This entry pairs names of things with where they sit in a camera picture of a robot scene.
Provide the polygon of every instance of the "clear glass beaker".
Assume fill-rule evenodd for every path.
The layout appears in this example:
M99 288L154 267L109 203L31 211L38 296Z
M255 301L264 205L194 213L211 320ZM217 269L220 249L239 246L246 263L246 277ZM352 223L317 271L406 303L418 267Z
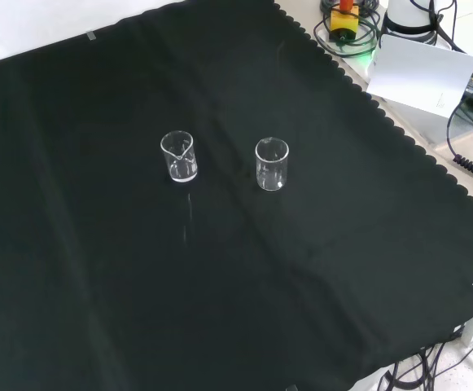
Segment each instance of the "clear glass beaker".
M288 145L279 138L263 138L256 145L256 180L264 190L275 191L287 181Z
M189 182L195 178L198 165L193 148L193 136L181 130L167 133L162 138L160 147L173 181Z

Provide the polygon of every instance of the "black tablecloth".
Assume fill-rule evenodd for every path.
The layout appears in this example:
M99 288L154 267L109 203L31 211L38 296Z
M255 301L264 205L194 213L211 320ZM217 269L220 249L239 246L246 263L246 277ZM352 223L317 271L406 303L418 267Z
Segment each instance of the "black tablecloth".
M346 390L473 316L473 199L270 0L95 34L0 62L0 391Z

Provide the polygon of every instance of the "white card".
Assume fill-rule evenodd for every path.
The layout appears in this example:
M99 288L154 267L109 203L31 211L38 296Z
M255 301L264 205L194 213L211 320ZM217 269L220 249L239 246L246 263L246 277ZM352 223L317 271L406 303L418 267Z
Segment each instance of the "white card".
M383 35L367 92L449 117L473 73L473 56Z

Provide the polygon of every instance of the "orange cap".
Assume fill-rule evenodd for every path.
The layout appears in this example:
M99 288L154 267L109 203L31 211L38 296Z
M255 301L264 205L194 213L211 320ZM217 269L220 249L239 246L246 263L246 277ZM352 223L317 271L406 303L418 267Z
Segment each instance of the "orange cap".
M351 11L353 7L353 0L341 0L339 9L341 11Z

